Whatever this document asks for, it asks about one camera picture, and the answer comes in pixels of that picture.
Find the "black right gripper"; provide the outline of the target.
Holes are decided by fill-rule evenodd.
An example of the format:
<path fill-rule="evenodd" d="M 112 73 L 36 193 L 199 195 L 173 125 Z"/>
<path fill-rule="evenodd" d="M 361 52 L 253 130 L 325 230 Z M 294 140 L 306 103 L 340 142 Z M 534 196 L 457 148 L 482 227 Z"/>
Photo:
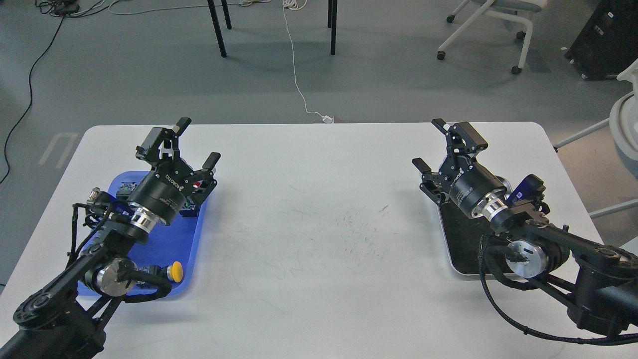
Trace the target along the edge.
<path fill-rule="evenodd" d="M 507 209 L 506 186 L 476 161 L 488 142 L 467 121 L 448 124 L 433 119 L 432 124 L 445 136 L 447 156 L 438 171 L 422 158 L 412 159 L 421 173 L 421 191 L 437 206 L 453 202 L 468 218 L 492 220 Z"/>

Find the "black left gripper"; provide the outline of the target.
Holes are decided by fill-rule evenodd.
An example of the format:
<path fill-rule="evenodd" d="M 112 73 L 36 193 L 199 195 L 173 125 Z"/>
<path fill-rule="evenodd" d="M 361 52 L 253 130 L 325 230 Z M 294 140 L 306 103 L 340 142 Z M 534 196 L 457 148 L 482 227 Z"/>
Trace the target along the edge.
<path fill-rule="evenodd" d="M 155 214 L 164 225 L 171 225 L 187 200 L 201 205 L 217 186 L 214 173 L 221 153 L 211 152 L 197 171 L 180 157 L 178 139 L 191 122 L 191 118 L 180 118 L 171 129 L 153 127 L 135 148 L 137 159 L 157 166 L 142 179 L 128 202 Z"/>

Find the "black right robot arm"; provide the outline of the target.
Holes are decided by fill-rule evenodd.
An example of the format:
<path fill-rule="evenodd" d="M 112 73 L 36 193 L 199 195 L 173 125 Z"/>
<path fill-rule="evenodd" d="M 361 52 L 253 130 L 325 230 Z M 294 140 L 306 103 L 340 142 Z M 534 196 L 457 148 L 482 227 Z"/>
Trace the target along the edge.
<path fill-rule="evenodd" d="M 636 255 L 550 223 L 544 182 L 530 174 L 512 190 L 480 165 L 476 156 L 488 144 L 469 122 L 432 123 L 445 136 L 447 155 L 438 170 L 421 158 L 412 164 L 421 191 L 440 211 L 453 267 L 462 274 L 473 267 L 497 313 L 526 335 L 579 345 L 636 343 L 636 334 L 625 333 L 638 321 Z M 552 336 L 518 323 L 497 306 L 487 274 L 508 288 L 544 291 L 565 305 L 576 327 L 599 337 Z"/>

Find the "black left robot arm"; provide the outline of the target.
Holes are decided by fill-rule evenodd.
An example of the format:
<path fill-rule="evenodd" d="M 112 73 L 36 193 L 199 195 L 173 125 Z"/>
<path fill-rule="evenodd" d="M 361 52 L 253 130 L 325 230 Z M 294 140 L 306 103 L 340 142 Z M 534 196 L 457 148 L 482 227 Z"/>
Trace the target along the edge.
<path fill-rule="evenodd" d="M 91 359 L 104 350 L 105 326 L 120 304 L 164 298 L 183 280 L 180 262 L 139 267 L 129 251 L 147 243 L 158 223 L 170 225 L 185 203 L 203 204 L 217 186 L 219 153 L 200 170 L 180 156 L 178 140 L 190 123 L 183 117 L 171 129 L 153 127 L 135 153 L 151 170 L 134 189 L 113 196 L 96 187 L 73 205 L 66 267 L 18 306 L 19 330 L 1 348 L 3 359 Z"/>

